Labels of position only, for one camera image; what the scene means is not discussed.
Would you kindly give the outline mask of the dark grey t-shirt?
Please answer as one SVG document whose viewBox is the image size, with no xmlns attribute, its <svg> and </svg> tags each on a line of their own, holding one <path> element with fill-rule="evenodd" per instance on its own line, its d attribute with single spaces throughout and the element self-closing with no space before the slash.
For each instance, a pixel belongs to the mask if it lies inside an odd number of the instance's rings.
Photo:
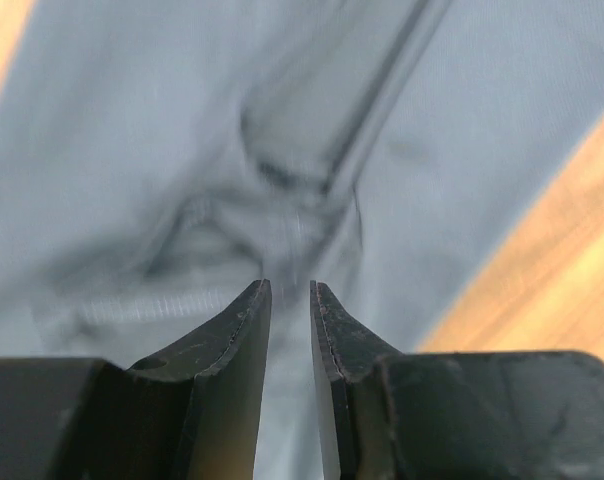
<svg viewBox="0 0 604 480">
<path fill-rule="evenodd" d="M 130 365 L 273 288 L 255 475 L 322 475 L 309 283 L 404 350 L 604 113 L 604 1 L 40 1 L 0 356 Z"/>
</svg>

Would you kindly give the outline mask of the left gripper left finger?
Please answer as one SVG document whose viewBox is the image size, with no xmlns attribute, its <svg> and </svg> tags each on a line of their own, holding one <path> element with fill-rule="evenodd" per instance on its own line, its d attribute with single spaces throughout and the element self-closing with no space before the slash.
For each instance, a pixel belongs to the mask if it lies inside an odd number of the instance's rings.
<svg viewBox="0 0 604 480">
<path fill-rule="evenodd" d="M 268 280 L 256 280 L 222 312 L 132 371 L 181 390 L 177 444 L 167 479 L 250 479 L 271 321 Z"/>
</svg>

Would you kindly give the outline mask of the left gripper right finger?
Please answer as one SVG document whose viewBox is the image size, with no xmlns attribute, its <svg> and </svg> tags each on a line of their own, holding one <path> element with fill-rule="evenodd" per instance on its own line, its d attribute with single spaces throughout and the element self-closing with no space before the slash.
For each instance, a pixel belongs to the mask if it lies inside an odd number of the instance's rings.
<svg viewBox="0 0 604 480">
<path fill-rule="evenodd" d="M 390 366 L 403 354 L 310 283 L 312 359 L 326 479 L 405 479 Z"/>
</svg>

